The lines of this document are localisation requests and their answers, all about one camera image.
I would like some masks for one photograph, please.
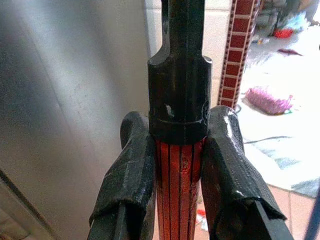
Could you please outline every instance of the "white tile wall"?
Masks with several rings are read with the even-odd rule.
[[[206,0],[204,13],[203,55],[210,57],[212,66],[211,106],[218,100],[221,71],[224,61],[231,0]],[[149,55],[153,56],[162,44],[161,0],[145,0]]]

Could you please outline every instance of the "red decorative trim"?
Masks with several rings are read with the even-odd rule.
[[[232,0],[218,105],[235,108],[259,0]]]

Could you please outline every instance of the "red wooden handle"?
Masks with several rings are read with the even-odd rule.
[[[193,240],[204,140],[193,145],[156,141],[160,240]]]

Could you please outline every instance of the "gray metal panel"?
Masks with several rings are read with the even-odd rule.
[[[0,168],[61,239],[86,239],[121,120],[147,113],[146,46],[142,1],[0,3]]]

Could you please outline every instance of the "pink fabric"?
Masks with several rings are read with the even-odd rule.
[[[245,96],[251,104],[270,115],[282,114],[292,107],[292,95],[275,97],[268,89],[262,87],[249,88]]]

